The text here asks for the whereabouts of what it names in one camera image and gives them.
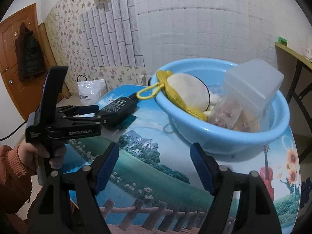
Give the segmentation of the orange sleeve forearm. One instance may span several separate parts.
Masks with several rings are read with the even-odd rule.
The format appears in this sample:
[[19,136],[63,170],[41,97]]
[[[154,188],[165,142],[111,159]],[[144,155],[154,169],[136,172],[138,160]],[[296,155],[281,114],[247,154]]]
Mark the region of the orange sleeve forearm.
[[31,177],[36,172],[27,168],[18,156],[18,147],[1,146],[1,210],[15,214],[31,196]]

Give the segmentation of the person's left hand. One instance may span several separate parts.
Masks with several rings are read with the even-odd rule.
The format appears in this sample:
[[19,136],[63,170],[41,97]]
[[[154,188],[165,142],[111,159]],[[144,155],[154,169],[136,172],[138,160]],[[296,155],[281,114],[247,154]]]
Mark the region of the person's left hand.
[[63,144],[61,148],[55,151],[54,157],[51,157],[43,145],[27,143],[25,140],[21,142],[17,150],[19,160],[26,168],[32,171],[35,171],[37,168],[36,159],[38,156],[49,159],[49,164],[52,169],[60,169],[63,166],[66,151],[66,146]]

